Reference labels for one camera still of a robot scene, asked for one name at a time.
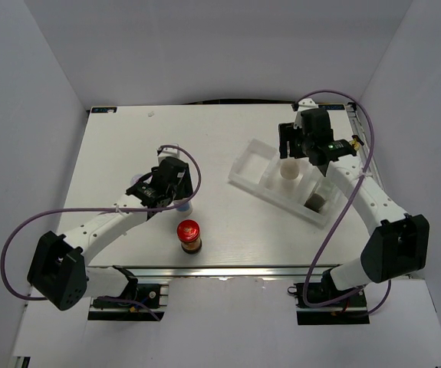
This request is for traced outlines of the blue label silver lid jar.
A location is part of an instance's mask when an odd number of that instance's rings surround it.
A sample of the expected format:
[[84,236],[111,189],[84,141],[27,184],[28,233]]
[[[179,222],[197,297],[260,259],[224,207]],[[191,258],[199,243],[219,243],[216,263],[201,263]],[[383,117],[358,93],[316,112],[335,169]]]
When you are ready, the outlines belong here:
[[176,211],[181,215],[188,216],[193,212],[193,205],[191,201],[175,201],[174,205],[176,207]]

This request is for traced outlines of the tall silver lid spice jar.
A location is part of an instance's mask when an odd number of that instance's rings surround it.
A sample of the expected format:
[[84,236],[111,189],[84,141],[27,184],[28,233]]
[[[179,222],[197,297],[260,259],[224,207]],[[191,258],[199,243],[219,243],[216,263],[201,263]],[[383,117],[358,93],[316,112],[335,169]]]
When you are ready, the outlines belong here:
[[296,159],[283,159],[280,165],[280,175],[283,179],[295,180],[298,178],[300,168]]

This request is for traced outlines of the dark sauce glass bottle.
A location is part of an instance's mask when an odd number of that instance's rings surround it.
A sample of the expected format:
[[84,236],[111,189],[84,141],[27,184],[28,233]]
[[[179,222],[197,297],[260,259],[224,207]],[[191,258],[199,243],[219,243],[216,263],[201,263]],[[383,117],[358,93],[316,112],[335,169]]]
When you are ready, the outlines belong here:
[[332,192],[332,185],[326,179],[319,180],[311,194],[305,201],[304,206],[313,212],[321,212]]

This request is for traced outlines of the red lid sauce jar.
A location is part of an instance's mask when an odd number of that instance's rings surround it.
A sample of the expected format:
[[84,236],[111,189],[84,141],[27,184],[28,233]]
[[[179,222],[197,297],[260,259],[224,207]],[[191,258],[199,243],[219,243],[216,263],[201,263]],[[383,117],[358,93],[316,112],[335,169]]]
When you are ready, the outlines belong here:
[[194,255],[202,248],[200,227],[192,219],[181,221],[176,229],[176,234],[185,253]]

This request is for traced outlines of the small red white lid jar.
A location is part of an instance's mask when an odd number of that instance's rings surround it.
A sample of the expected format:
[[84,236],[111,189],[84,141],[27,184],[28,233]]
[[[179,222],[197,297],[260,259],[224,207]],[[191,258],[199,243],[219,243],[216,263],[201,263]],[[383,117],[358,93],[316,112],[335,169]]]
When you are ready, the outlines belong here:
[[142,177],[144,176],[143,173],[136,174],[131,180],[130,184],[134,185],[136,182],[138,182]]

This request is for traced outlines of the clear liquid glass bottle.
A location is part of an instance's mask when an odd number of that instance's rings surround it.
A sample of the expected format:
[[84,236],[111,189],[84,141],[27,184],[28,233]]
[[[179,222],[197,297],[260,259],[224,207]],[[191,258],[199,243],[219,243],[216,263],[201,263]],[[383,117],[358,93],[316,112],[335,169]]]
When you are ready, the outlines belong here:
[[358,135],[353,135],[351,137],[350,145],[355,151],[358,151],[361,147],[364,146],[364,142]]

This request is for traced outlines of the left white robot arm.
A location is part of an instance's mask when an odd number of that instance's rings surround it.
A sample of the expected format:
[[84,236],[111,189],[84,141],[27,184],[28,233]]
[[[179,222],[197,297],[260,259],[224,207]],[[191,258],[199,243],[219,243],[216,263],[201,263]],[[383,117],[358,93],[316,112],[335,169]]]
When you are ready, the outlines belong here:
[[29,268],[29,283],[60,311],[83,297],[111,297],[121,306],[132,304],[137,296],[133,274],[121,266],[92,268],[90,262],[160,208],[192,193],[188,164],[173,156],[161,159],[151,178],[133,184],[110,212],[101,212],[64,234],[42,235]]

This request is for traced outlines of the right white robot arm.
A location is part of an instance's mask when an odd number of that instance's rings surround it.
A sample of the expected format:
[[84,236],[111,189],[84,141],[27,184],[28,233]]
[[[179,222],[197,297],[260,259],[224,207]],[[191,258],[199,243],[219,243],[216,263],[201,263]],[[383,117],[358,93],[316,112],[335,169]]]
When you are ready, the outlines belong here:
[[349,292],[425,268],[429,222],[397,205],[367,174],[357,155],[363,141],[337,140],[324,108],[299,111],[292,123],[278,126],[281,159],[308,159],[347,198],[369,233],[361,255],[323,273],[317,302],[337,306]]

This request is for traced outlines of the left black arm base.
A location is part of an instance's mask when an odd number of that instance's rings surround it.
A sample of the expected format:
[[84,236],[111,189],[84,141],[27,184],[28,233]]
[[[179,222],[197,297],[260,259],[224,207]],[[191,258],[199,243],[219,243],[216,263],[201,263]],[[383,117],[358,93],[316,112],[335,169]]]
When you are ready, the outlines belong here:
[[146,282],[121,266],[87,268],[88,320],[160,321],[168,304],[169,285]]

